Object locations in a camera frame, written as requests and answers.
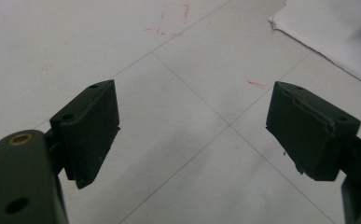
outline red mark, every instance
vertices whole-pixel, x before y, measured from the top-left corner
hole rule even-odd
[[[183,5],[186,8],[186,11],[184,12],[184,20],[187,18],[188,16],[188,12],[189,12],[189,5],[185,4]]]
[[[171,21],[171,18],[173,17],[173,15],[171,15],[171,13],[170,13],[171,10],[173,10],[173,8],[167,8],[167,6],[168,6],[168,4],[163,5],[163,11],[160,14],[161,25],[158,28],[147,28],[144,31],[156,31],[157,35],[172,35],[172,36],[183,35],[183,33],[172,33],[171,31],[168,31],[168,30],[171,30],[171,27],[167,27],[168,25],[166,23],[167,23],[167,21]],[[170,4],[170,6],[177,7],[178,9],[180,9],[179,7],[184,7],[184,14],[183,14],[184,16],[181,20],[185,24],[186,18],[189,13],[189,5],[187,5],[187,4],[183,4],[183,5],[182,4]]]
[[[265,88],[267,87],[266,85],[264,84],[261,84],[261,83],[258,83],[258,82],[253,82],[253,81],[250,81],[250,80],[247,80],[247,82],[253,86],[256,86],[256,87],[259,87],[260,89],[262,90],[265,90]]]

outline white floor tile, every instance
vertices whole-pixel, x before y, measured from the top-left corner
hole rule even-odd
[[[308,55],[283,81],[300,85],[361,119],[361,82],[316,53]],[[271,91],[232,126],[335,223],[344,223],[340,194],[344,174],[340,173],[335,182],[314,182],[300,175],[294,162],[284,156],[284,149],[265,129],[270,101]]]
[[[148,29],[163,22],[181,33],[226,1],[0,1],[0,139],[36,127],[172,38]],[[185,18],[161,19],[186,9]]]
[[[231,123],[308,52],[271,29],[283,5],[232,1],[154,53]]]
[[[123,223],[331,222],[227,129]]]
[[[62,176],[71,223],[119,223],[228,127],[152,55],[116,79],[121,130],[95,182]]]

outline white paper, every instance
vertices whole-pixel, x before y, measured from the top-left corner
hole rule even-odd
[[[361,80],[361,1],[288,0],[270,21]]]

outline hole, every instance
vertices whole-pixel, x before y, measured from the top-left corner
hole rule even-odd
[[[27,198],[19,198],[17,200],[12,201],[6,207],[7,214],[15,214],[22,211],[29,203]]]
[[[63,115],[62,116],[62,119],[72,119],[73,118],[73,115]]]
[[[19,143],[19,142],[25,141],[26,139],[28,139],[28,136],[23,135],[23,136],[19,136],[19,137],[14,138],[14,142]]]
[[[345,118],[345,117],[339,117],[338,120],[340,120],[340,121],[346,121],[346,120],[348,120],[348,119]]]
[[[11,146],[20,146],[29,142],[32,137],[31,133],[21,133],[9,139],[8,144]]]

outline floor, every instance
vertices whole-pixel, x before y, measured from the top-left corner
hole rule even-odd
[[[0,139],[47,131],[116,82],[121,131],[95,182],[61,173],[70,223],[344,223],[265,129],[275,81],[361,119],[361,82],[268,18],[285,0],[0,2]]]

